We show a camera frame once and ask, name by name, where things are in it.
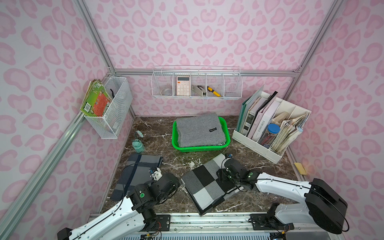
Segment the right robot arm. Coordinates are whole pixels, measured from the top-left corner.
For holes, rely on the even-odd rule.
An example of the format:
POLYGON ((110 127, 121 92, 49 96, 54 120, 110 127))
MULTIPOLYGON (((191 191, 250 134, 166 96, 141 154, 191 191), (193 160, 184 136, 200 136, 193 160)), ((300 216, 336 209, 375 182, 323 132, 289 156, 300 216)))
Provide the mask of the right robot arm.
POLYGON ((247 170, 233 158, 223 160, 217 174, 219 180, 233 183, 238 189, 295 201, 290 205, 273 203, 260 223, 263 227, 287 231, 292 224, 316 224, 335 235, 350 227, 346 220, 347 202, 321 179, 305 182, 279 178, 259 170, 247 170))

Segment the black white checkered scarf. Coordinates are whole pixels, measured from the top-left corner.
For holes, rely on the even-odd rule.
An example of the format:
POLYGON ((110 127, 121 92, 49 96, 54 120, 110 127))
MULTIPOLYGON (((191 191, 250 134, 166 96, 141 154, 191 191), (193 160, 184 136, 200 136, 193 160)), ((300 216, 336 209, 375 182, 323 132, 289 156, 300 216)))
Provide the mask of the black white checkered scarf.
POLYGON ((207 163, 185 173, 181 181, 192 198, 200 216, 243 190, 222 175, 228 159, 217 155, 207 163))

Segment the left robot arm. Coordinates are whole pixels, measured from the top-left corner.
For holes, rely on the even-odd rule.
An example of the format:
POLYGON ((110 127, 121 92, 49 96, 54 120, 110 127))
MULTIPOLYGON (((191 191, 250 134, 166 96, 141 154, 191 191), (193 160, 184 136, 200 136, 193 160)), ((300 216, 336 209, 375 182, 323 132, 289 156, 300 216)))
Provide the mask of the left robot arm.
POLYGON ((156 171, 152 180, 135 186, 116 206, 81 227, 60 230, 57 238, 119 240, 131 233, 152 230, 159 225, 154 206, 170 199, 179 187, 180 181, 175 175, 156 171))

